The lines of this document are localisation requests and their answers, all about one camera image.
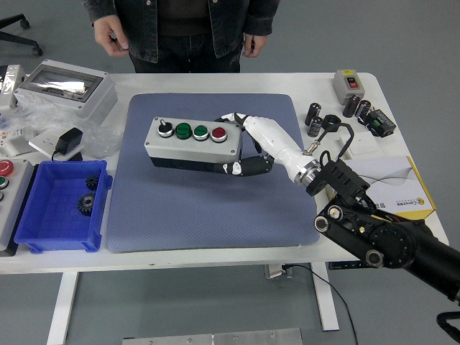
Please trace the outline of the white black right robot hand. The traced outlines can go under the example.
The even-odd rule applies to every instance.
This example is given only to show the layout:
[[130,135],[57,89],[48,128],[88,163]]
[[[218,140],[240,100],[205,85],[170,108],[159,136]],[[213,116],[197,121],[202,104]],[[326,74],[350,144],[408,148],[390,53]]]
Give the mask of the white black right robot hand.
[[258,152],[266,152],[224,164],[214,164],[215,173],[249,177],[268,173],[274,164],[284,166],[288,177],[297,184],[308,185],[320,171],[319,163],[303,151],[292,137],[273,119],[230,113],[220,122],[236,122],[253,139]]

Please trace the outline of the person's right hand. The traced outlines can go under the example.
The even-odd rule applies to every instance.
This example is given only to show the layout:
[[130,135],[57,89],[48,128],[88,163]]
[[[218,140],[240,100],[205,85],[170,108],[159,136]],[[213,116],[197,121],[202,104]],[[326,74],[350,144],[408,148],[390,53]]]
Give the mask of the person's right hand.
[[116,15],[97,19],[93,23],[95,40],[112,58],[121,58],[129,54],[129,43]]

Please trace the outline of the person's left hand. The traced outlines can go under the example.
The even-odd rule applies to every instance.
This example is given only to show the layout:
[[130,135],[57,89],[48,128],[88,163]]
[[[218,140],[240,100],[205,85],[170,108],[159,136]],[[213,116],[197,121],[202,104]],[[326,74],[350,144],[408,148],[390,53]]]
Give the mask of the person's left hand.
[[257,58],[268,42],[268,36],[244,34],[242,55],[246,58]]

